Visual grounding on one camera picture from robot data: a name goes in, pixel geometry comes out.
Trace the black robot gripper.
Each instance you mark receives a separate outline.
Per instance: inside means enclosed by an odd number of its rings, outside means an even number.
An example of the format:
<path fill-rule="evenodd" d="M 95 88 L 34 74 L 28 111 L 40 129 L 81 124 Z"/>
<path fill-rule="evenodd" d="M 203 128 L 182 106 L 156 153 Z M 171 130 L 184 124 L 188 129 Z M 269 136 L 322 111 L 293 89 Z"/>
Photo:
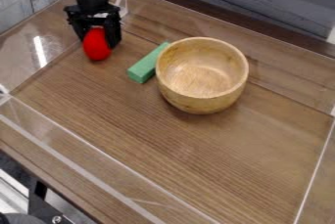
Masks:
<path fill-rule="evenodd" d="M 80 40 L 91 28 L 91 19 L 95 15 L 117 14 L 120 9 L 109 4 L 109 0 L 76 0 L 76 4 L 67 6 L 64 12 L 68 15 L 69 25 Z M 115 48 L 121 40 L 120 23 L 105 20 L 103 24 L 105 41 L 109 48 Z"/>

